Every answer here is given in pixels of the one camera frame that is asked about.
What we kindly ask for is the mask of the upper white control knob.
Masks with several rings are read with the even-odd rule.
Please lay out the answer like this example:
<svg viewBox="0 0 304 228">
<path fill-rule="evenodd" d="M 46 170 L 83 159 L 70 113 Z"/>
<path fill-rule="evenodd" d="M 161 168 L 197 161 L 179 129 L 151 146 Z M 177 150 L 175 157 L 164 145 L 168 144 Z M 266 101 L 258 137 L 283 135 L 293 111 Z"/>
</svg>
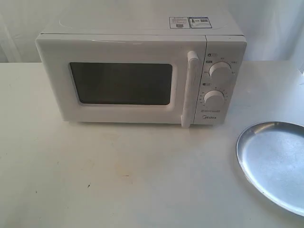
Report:
<svg viewBox="0 0 304 228">
<path fill-rule="evenodd" d="M 226 81 L 232 77 L 231 66 L 226 62 L 217 62 L 209 69 L 209 76 L 213 81 Z"/>
</svg>

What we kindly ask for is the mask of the round metal tray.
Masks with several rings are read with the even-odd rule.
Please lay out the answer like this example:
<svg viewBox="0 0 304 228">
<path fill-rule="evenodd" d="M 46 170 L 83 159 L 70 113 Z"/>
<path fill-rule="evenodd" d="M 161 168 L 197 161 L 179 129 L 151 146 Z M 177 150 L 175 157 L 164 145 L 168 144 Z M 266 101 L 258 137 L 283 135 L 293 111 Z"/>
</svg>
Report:
<svg viewBox="0 0 304 228">
<path fill-rule="evenodd" d="M 239 136 L 237 159 L 263 195 L 272 201 L 303 207 L 303 126 L 286 122 L 255 124 Z"/>
</svg>

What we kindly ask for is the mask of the white framed grey panel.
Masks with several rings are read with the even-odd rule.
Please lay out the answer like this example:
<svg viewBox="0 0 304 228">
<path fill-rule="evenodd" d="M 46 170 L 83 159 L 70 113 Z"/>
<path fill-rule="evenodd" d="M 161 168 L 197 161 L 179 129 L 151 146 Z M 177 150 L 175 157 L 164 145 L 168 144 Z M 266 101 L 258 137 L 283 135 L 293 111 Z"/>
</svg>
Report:
<svg viewBox="0 0 304 228">
<path fill-rule="evenodd" d="M 205 36 L 41 34 L 36 45 L 66 121 L 194 123 Z"/>
</svg>

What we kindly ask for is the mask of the blue label sticker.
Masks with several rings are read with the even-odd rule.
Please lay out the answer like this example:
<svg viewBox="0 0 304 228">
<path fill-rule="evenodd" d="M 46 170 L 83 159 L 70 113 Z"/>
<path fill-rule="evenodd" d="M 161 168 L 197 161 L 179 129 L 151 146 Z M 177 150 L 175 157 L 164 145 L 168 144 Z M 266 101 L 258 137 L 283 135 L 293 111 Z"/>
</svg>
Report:
<svg viewBox="0 0 304 228">
<path fill-rule="evenodd" d="M 188 17 L 191 29 L 211 29 L 212 25 L 208 17 Z"/>
</svg>

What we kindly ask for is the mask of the white control knob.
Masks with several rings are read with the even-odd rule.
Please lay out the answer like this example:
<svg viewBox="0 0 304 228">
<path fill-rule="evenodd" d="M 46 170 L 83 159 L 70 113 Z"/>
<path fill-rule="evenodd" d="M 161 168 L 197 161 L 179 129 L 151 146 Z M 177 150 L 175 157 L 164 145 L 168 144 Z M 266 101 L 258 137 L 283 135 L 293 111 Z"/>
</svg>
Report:
<svg viewBox="0 0 304 228">
<path fill-rule="evenodd" d="M 217 62 L 209 69 L 209 76 L 213 81 L 226 81 L 232 77 L 231 66 L 226 62 Z"/>
<path fill-rule="evenodd" d="M 221 91 L 211 90 L 204 95 L 204 102 L 208 108 L 221 107 L 225 102 L 224 95 Z"/>
</svg>

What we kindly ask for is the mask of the lower white control knob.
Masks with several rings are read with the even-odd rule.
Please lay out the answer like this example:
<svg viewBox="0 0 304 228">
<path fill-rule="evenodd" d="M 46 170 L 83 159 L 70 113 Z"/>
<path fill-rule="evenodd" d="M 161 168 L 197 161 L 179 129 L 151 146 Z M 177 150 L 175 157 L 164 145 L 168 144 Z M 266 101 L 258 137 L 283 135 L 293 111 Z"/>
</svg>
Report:
<svg viewBox="0 0 304 228">
<path fill-rule="evenodd" d="M 225 102 L 224 95 L 221 91 L 211 90 L 204 95 L 204 102 L 208 108 L 221 107 Z"/>
</svg>

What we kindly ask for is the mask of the white microwave oven body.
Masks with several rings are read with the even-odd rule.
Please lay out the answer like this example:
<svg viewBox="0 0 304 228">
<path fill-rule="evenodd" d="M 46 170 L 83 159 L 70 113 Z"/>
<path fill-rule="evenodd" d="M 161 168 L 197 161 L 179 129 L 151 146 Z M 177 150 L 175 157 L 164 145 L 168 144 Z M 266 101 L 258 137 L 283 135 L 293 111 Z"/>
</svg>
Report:
<svg viewBox="0 0 304 228">
<path fill-rule="evenodd" d="M 164 8 L 112 9 L 104 8 L 88 12 L 70 10 L 62 18 L 41 34 L 72 35 L 156 35 L 156 36 L 205 36 L 206 54 L 199 82 L 194 123 L 192 125 L 215 125 L 224 122 L 233 94 L 239 68 L 246 49 L 245 37 L 235 22 L 227 16 L 219 16 L 218 22 L 224 22 L 221 28 L 170 28 L 169 17 L 189 17 L 170 15 Z M 232 77 L 226 81 L 213 81 L 209 76 L 210 67 L 217 62 L 226 62 L 231 66 Z M 218 108 L 205 106 L 204 95 L 218 90 L 224 95 L 224 104 Z"/>
</svg>

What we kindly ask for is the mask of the white label sticker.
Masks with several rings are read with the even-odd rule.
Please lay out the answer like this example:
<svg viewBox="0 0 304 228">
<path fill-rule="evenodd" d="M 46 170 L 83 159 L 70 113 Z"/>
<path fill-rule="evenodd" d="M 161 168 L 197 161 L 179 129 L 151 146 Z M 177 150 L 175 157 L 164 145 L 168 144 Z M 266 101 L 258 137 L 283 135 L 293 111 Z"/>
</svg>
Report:
<svg viewBox="0 0 304 228">
<path fill-rule="evenodd" d="M 190 29 L 188 17 L 169 17 L 169 24 L 171 29 Z"/>
</svg>

